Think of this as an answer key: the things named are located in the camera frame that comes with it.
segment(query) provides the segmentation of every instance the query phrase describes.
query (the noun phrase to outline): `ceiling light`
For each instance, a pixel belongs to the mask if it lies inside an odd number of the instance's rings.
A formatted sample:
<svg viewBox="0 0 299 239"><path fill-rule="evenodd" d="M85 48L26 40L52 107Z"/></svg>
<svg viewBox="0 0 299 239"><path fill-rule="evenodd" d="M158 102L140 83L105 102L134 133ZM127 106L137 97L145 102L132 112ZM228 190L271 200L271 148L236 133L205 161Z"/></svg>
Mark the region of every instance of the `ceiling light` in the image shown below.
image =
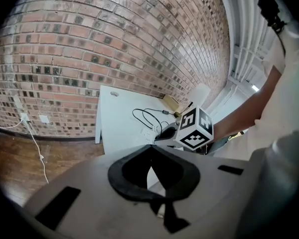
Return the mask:
<svg viewBox="0 0 299 239"><path fill-rule="evenodd" d="M256 92L259 90L255 85L253 85L252 88L253 88L254 91L256 91Z"/></svg>

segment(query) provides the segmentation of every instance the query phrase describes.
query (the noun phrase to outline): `black rectangular slot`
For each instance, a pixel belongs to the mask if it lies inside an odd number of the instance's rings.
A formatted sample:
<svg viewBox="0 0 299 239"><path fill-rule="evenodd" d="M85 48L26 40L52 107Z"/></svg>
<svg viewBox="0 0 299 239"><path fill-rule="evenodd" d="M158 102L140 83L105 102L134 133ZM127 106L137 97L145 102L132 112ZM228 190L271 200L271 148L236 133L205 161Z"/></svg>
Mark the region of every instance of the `black rectangular slot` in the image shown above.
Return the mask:
<svg viewBox="0 0 299 239"><path fill-rule="evenodd" d="M244 171L241 168L236 168L236 167L232 167L232 166L228 166L228 165L221 165L218 167L218 169L222 170L224 172L227 172L227 173L233 173L233 174L237 174L237 175L241 175Z"/></svg>
<svg viewBox="0 0 299 239"><path fill-rule="evenodd" d="M35 216L36 220L51 230L55 230L80 192L79 189L65 187Z"/></svg>

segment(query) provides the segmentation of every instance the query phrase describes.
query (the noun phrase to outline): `desk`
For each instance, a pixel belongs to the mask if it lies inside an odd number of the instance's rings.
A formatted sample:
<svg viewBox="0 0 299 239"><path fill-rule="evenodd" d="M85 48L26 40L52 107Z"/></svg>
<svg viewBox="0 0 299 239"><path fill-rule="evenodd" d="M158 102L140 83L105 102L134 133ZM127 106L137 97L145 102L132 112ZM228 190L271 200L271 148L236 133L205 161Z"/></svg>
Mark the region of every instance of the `desk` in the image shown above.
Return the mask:
<svg viewBox="0 0 299 239"><path fill-rule="evenodd" d="M95 143L100 142L100 134L102 132L103 147L106 155L122 149L148 144L148 138L154 139L155 133L133 117L132 111L136 108L166 110L173 113L162 102L162 99L132 91L101 86L96 117ZM173 115L165 115L155 111L148 112L153 114L160 122L175 122ZM146 122L142 112L135 111L135 115ZM150 115L145 114L145 116L152 124L158 125L158 122Z"/></svg>

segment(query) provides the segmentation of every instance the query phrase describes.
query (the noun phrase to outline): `white sleeve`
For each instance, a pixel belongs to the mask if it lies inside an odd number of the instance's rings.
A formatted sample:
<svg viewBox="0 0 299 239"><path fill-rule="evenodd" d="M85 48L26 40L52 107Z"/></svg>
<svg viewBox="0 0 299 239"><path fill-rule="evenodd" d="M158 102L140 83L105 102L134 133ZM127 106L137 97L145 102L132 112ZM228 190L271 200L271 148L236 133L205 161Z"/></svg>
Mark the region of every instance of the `white sleeve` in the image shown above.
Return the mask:
<svg viewBox="0 0 299 239"><path fill-rule="evenodd" d="M273 66L275 66L278 71L283 74L285 69L285 56L284 56L284 50L280 43L279 38L276 36L273 42L273 45L266 55L266 57L263 59L262 64L264 66L264 72L265 75L268 77L270 74L270 71Z"/></svg>

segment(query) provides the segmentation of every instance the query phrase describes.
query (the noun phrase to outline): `wall outlet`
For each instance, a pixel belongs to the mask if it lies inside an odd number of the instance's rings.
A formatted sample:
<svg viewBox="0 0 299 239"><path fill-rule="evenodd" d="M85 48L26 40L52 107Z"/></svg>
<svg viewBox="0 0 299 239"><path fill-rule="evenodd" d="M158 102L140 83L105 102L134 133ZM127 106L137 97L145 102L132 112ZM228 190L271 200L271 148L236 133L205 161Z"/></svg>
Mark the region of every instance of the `wall outlet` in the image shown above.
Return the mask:
<svg viewBox="0 0 299 239"><path fill-rule="evenodd" d="M40 117L40 120L41 120L42 123L50 124L50 121L49 121L49 118L48 118L47 115L39 115L39 117Z"/></svg>
<svg viewBox="0 0 299 239"><path fill-rule="evenodd" d="M20 115L21 115L21 119L23 121L30 121L30 119L28 117L28 114L26 114L26 113L20 113Z"/></svg>

